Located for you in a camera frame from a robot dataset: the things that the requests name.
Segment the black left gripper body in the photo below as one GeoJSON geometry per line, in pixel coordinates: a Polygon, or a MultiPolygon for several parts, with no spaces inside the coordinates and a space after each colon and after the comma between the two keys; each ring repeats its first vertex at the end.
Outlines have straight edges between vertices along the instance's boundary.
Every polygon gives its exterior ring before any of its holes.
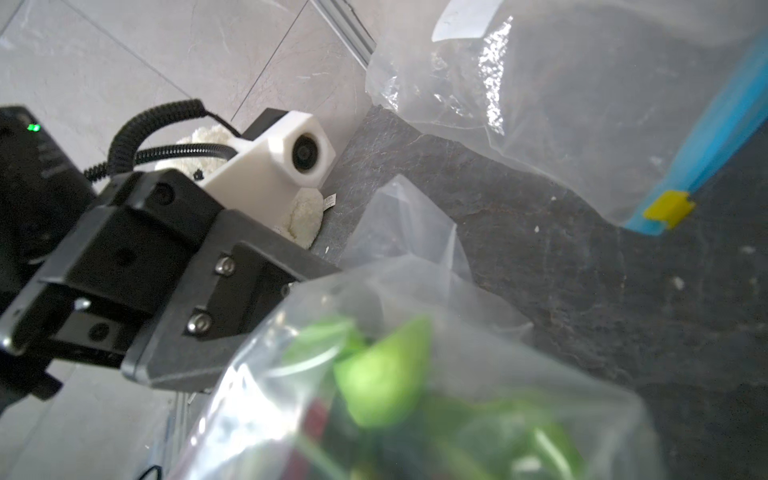
{"type": "Polygon", "coordinates": [[[288,284],[333,272],[179,172],[120,175],[2,302],[1,389],[57,392],[55,359],[210,389],[288,284]]]}

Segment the clear zip-top bag blue seal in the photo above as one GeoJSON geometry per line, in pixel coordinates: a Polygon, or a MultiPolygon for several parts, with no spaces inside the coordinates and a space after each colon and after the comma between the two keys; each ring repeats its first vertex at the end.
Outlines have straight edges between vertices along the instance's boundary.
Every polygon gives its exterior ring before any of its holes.
{"type": "Polygon", "coordinates": [[[422,133],[659,235],[766,121],[767,5],[393,2],[366,89],[422,133]]]}

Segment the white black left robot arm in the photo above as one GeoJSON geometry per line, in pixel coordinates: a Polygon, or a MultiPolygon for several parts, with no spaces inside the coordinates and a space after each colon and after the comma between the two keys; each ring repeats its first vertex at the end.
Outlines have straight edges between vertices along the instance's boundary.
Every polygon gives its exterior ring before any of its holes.
{"type": "Polygon", "coordinates": [[[27,108],[2,108],[3,407],[55,396],[55,360],[211,389],[289,284],[333,272],[276,231],[335,164],[319,121],[268,109],[223,144],[144,147],[207,115],[199,100],[150,108],[80,171],[27,108]]]}

